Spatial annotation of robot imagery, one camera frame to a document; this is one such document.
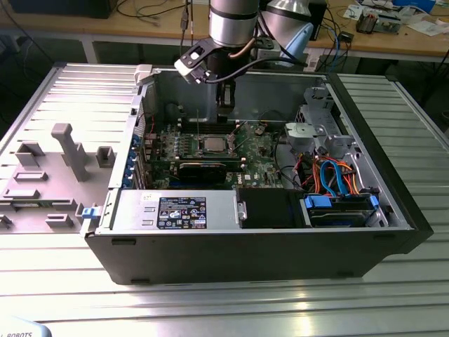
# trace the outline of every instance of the workbench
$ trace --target workbench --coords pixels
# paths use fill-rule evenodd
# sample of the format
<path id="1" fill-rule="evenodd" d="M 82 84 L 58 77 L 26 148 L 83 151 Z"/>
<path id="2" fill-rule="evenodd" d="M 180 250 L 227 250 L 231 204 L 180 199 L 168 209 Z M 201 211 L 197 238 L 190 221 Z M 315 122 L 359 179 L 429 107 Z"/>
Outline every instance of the workbench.
<path id="1" fill-rule="evenodd" d="M 42 135 L 56 122 L 73 123 L 86 151 L 118 146 L 134 71 L 54 67 L 0 142 L 1 190 L 22 141 L 53 149 Z M 79 234 L 2 230 L 2 313 L 44 323 L 53 337 L 447 336 L 448 140 L 399 83 L 339 77 L 435 232 L 414 251 L 388 257 L 363 278 L 121 286 Z M 105 129 L 116 132 L 92 144 Z M 300 267 L 307 257 L 297 258 Z"/>
<path id="2" fill-rule="evenodd" d="M 157 4 L 157 0 L 137 0 L 138 6 Z M 449 36 L 439 34 L 428 37 L 425 34 L 402 26 L 398 35 L 374 33 L 371 35 L 356 32 L 355 20 L 342 18 L 345 6 L 353 4 L 351 0 L 330 0 L 330 9 L 334 19 L 343 30 L 354 34 L 349 56 L 358 58 L 379 58 L 389 60 L 411 60 L 422 62 L 440 62 L 448 50 Z M 154 12 L 182 5 L 182 0 L 169 0 L 157 6 Z M 16 21 L 33 37 L 50 39 L 73 39 L 82 43 L 86 59 L 89 63 L 98 63 L 93 42 L 108 41 L 131 44 L 180 45 L 180 17 L 182 9 L 160 15 L 160 26 L 128 18 L 114 11 L 109 19 L 91 19 L 56 15 L 16 14 L 12 8 L 10 13 Z M 121 10 L 135 15 L 132 1 L 127 1 Z M 435 7 L 433 15 L 449 15 L 449 10 Z M 15 36 L 22 33 L 0 12 L 0 35 Z M 208 6 L 194 5 L 194 39 L 208 36 Z M 327 31 L 321 29 L 316 41 L 310 41 L 305 53 L 309 60 L 315 60 L 327 54 L 333 47 Z"/>

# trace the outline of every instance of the open computer chassis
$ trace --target open computer chassis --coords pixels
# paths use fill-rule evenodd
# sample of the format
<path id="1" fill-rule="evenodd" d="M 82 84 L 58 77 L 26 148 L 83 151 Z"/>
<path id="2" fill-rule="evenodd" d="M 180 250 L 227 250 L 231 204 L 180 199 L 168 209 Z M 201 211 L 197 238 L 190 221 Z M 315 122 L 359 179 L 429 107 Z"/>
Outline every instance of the open computer chassis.
<path id="1" fill-rule="evenodd" d="M 432 234 L 339 77 L 255 72 L 237 88 L 217 124 L 213 86 L 157 70 L 142 87 L 84 222 L 115 282 L 360 277 Z"/>

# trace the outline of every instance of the blue cable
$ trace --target blue cable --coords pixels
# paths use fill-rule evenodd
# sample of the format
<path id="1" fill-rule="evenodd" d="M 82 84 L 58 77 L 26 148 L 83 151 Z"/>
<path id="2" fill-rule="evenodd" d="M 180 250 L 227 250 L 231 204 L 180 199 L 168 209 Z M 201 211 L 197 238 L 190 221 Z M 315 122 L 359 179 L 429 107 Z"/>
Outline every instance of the blue cable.
<path id="1" fill-rule="evenodd" d="M 335 50 L 335 56 L 334 56 L 332 63 L 330 64 L 330 69 L 329 69 L 329 72 L 332 72 L 332 70 L 334 69 L 334 66 L 335 66 L 335 61 L 337 60 L 338 51 L 340 50 L 340 42 L 338 41 L 338 36 L 337 36 L 337 33 L 335 33 L 335 30 L 333 30 L 329 26 L 324 26 L 324 27 L 329 29 L 332 32 L 332 34 L 334 34 L 335 44 L 337 45 L 337 48 Z"/>
<path id="2" fill-rule="evenodd" d="M 335 169 L 335 175 L 337 177 L 337 184 L 338 184 L 338 188 L 340 190 L 340 193 L 346 195 L 348 194 L 348 190 L 346 189 L 346 186 L 344 186 L 343 183 L 343 177 L 342 177 L 342 172 L 340 170 L 340 167 L 337 165 L 337 163 L 330 161 L 330 160 L 326 160 L 325 162 L 322 163 L 321 165 L 321 171 L 320 171 L 320 180 L 321 180 L 321 184 L 322 186 L 329 192 L 332 194 L 333 197 L 337 196 L 337 193 L 335 193 L 326 183 L 326 177 L 324 176 L 324 169 L 326 168 L 327 165 L 332 164 L 334 166 Z"/>

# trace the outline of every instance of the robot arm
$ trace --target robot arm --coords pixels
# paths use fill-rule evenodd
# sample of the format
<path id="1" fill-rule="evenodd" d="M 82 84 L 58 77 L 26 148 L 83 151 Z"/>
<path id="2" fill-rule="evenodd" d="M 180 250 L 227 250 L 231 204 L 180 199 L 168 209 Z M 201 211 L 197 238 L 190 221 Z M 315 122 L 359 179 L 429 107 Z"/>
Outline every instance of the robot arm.
<path id="1" fill-rule="evenodd" d="M 248 69 L 246 65 L 251 61 L 253 48 L 273 48 L 270 39 L 255 36 L 259 15 L 263 15 L 264 30 L 281 45 L 281 56 L 293 54 L 297 58 L 313 30 L 308 4 L 308 0 L 273 0 L 262 13 L 259 0 L 211 0 L 210 37 L 192 46 L 176 61 L 175 67 L 189 83 L 198 84 L 208 83 L 213 74 L 218 79 L 243 74 Z"/>

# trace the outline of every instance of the black connector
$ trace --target black connector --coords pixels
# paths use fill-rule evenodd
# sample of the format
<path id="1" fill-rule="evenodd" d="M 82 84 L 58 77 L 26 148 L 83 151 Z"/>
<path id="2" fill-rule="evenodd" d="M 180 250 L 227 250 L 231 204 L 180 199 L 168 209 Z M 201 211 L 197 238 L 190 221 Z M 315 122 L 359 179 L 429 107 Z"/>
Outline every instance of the black connector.
<path id="1" fill-rule="evenodd" d="M 348 32 L 340 32 L 338 34 L 338 40 L 341 42 L 346 42 L 347 44 L 350 44 L 354 38 L 354 34 L 348 33 Z"/>
<path id="2" fill-rule="evenodd" d="M 181 30 L 185 32 L 189 26 L 189 12 L 184 10 L 181 17 Z"/>

